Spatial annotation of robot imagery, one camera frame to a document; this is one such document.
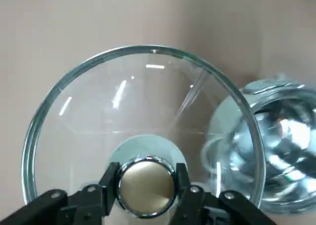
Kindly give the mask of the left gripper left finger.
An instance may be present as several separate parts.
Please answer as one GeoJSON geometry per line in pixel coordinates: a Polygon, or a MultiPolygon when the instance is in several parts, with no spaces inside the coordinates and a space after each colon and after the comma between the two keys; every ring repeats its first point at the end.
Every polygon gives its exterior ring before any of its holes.
{"type": "Polygon", "coordinates": [[[99,183],[72,195],[49,190],[3,219],[2,225],[102,225],[116,199],[120,163],[112,162],[99,183]]]}

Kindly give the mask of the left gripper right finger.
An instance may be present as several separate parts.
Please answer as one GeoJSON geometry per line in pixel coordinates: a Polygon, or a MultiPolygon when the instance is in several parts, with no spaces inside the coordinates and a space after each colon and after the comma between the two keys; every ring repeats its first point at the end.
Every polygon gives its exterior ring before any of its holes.
{"type": "Polygon", "coordinates": [[[184,163],[176,165],[178,202],[170,225],[274,225],[241,193],[227,190],[215,197],[190,182],[184,163]]]}

